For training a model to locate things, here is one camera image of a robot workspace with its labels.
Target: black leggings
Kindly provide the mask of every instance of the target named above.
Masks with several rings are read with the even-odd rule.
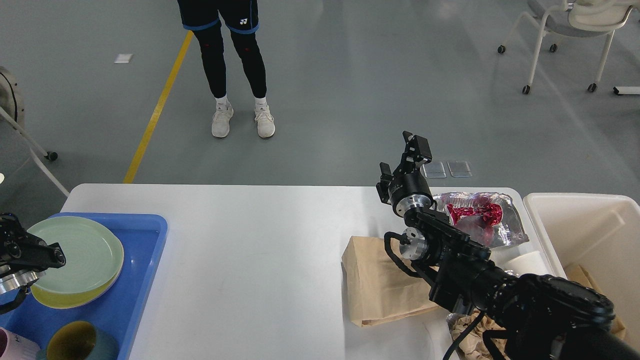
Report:
[[[227,94],[227,67],[223,55],[224,45],[220,28],[221,24],[218,22],[210,28],[193,32],[200,43],[202,65],[209,82],[209,88],[213,96],[217,98]],[[236,52],[242,60],[244,74],[249,80],[253,96],[265,97],[267,81],[262,55],[258,43],[255,41],[255,33],[239,34],[231,31],[231,40],[233,40]]]

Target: pink cup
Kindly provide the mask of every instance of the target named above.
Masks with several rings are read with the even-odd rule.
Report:
[[[38,344],[0,327],[0,360],[34,360]]]

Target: green plate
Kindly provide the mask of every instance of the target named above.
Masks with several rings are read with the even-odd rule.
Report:
[[[124,248],[109,229],[81,217],[56,217],[28,230],[46,241],[59,243],[67,257],[61,268],[50,268],[33,286],[49,293],[68,295],[96,290],[122,268]]]

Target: plate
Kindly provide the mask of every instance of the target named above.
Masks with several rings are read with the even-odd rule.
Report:
[[[33,287],[58,295],[82,294],[105,286],[122,269],[124,248],[103,225],[81,217],[43,220],[28,232],[47,244],[59,243],[67,257],[61,268],[50,268]]]
[[[53,309],[72,309],[82,305],[89,304],[91,301],[99,298],[102,294],[107,292],[118,279],[120,272],[111,278],[106,284],[100,286],[97,289],[86,291],[78,294],[58,294],[52,293],[47,290],[38,288],[36,286],[31,287],[31,293],[33,297],[42,305],[51,307]]]

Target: wheel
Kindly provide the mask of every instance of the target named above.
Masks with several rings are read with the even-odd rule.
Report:
[[[47,151],[47,155],[44,158],[49,161],[56,161],[56,159],[58,158],[58,153],[55,151],[52,151],[52,152]]]

